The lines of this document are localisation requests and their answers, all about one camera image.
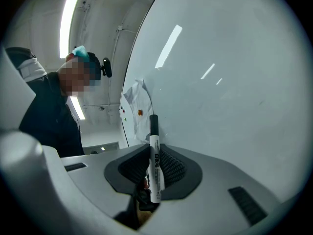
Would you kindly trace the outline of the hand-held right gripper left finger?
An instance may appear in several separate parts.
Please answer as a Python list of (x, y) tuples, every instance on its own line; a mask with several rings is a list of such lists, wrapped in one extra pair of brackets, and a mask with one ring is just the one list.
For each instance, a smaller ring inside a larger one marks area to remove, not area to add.
[(114, 186), (135, 185), (118, 171), (117, 162), (149, 149), (135, 145), (96, 155), (59, 158), (57, 151), (43, 147), (47, 179), (55, 198), (51, 204), (52, 217), (45, 229), (53, 235), (136, 235), (138, 231), (115, 218), (135, 205), (128, 193)]

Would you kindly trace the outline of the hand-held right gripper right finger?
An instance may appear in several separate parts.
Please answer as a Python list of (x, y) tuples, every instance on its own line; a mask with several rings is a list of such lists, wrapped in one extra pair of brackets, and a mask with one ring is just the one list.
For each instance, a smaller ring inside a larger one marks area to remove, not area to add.
[(202, 181), (186, 198), (164, 201), (140, 228), (145, 235), (232, 235), (248, 222), (229, 194), (243, 187), (265, 212), (276, 210), (303, 187), (303, 169), (296, 163), (274, 162), (274, 157), (232, 152), (227, 147), (197, 145), (175, 150), (202, 169)]

